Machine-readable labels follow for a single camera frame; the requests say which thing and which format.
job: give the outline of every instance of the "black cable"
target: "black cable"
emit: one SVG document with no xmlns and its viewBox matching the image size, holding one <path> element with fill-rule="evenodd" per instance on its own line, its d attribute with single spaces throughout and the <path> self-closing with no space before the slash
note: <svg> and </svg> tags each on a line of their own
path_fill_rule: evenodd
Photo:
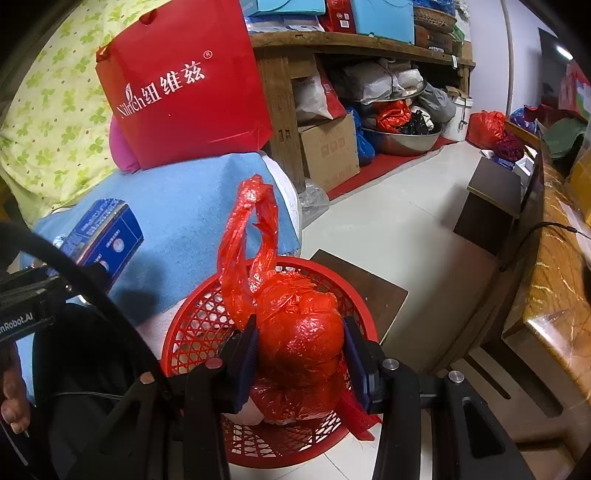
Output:
<svg viewBox="0 0 591 480">
<path fill-rule="evenodd" d="M 530 235 L 532 233 L 534 233 L 536 230 L 539 230 L 540 228 L 549 227 L 549 226 L 555 226 L 558 228 L 562 228 L 564 230 L 568 230 L 571 233 L 579 233 L 579 234 L 583 235 L 585 238 L 588 238 L 589 240 L 591 240 L 591 238 L 588 235 L 577 230 L 574 226 L 563 225 L 562 223 L 557 223 L 557 222 L 536 223 L 534 226 L 532 226 L 527 231 L 527 233 L 521 239 L 521 242 L 519 242 L 519 245 L 517 245 L 517 248 L 515 249 L 515 253 L 513 253 L 511 259 L 499 267 L 499 272 L 501 272 L 501 273 L 505 272 L 507 270 L 507 268 L 509 268 L 515 262 L 515 260 L 517 259 L 517 255 L 519 254 L 519 251 L 521 250 L 521 247 L 523 247 L 523 244 L 527 241 L 527 239 L 530 237 Z"/>
<path fill-rule="evenodd" d="M 182 416 L 173 401 L 172 388 L 152 350 L 126 320 L 119 308 L 104 292 L 97 288 L 90 277 L 70 257 L 44 238 L 16 223 L 0 221 L 0 249 L 6 248 L 6 246 L 17 247 L 53 267 L 100 311 L 121 336 L 130 353 L 140 360 L 147 371 L 152 373 L 162 397 L 170 406 L 177 422 L 181 424 Z"/>
<path fill-rule="evenodd" d="M 106 398 L 108 400 L 117 400 L 117 401 L 119 401 L 123 398 L 123 395 L 113 395 L 111 393 L 101 393 L 101 392 L 59 392 L 59 393 L 51 395 L 47 399 L 47 401 L 53 400 L 54 398 L 57 398 L 57 397 L 64 397 L 66 395 L 88 395 L 91 397 Z"/>
</svg>

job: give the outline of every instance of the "white wall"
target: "white wall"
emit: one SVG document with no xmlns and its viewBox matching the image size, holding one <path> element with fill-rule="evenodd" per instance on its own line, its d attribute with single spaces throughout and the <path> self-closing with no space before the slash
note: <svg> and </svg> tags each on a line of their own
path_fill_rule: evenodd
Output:
<svg viewBox="0 0 591 480">
<path fill-rule="evenodd" d="M 506 0 L 514 49 L 514 82 L 511 111 L 524 105 L 537 106 L 541 93 L 540 32 L 552 32 L 519 0 Z"/>
<path fill-rule="evenodd" d="M 500 0 L 467 0 L 472 58 L 470 75 L 473 112 L 505 112 L 509 88 L 509 44 Z"/>
<path fill-rule="evenodd" d="M 505 112 L 509 87 L 509 47 L 500 0 L 467 0 L 476 68 L 470 77 L 474 112 Z M 519 0 L 506 0 L 513 35 L 514 82 L 511 111 L 538 105 L 541 46 L 538 28 L 552 31 Z"/>
</svg>

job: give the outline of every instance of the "pink pillow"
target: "pink pillow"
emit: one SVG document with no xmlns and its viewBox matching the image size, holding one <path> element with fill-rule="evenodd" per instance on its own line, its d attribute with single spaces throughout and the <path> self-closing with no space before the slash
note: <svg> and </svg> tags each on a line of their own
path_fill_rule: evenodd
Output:
<svg viewBox="0 0 591 480">
<path fill-rule="evenodd" d="M 121 171 L 134 173 L 141 169 L 138 159 L 131 151 L 114 115 L 111 117 L 111 126 L 109 127 L 109 148 L 115 165 Z"/>
</svg>

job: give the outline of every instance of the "green floral fabric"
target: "green floral fabric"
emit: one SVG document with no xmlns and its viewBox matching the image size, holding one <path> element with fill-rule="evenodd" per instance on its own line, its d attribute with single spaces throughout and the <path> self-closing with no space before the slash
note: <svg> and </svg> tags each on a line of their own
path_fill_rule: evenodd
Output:
<svg viewBox="0 0 591 480">
<path fill-rule="evenodd" d="M 84 0 L 50 38 L 0 127 L 0 177 L 32 225 L 116 169 L 95 52 L 167 0 Z"/>
</svg>

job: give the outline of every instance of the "stainless steel basin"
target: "stainless steel basin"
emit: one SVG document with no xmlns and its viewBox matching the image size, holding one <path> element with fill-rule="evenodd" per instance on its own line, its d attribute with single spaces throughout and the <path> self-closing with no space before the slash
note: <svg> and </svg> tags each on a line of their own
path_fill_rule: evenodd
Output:
<svg viewBox="0 0 591 480">
<path fill-rule="evenodd" d="M 428 152 L 442 132 L 441 124 L 435 124 L 435 128 L 428 135 L 387 134 L 371 128 L 363 129 L 365 138 L 374 146 L 376 152 L 402 157 Z"/>
</svg>

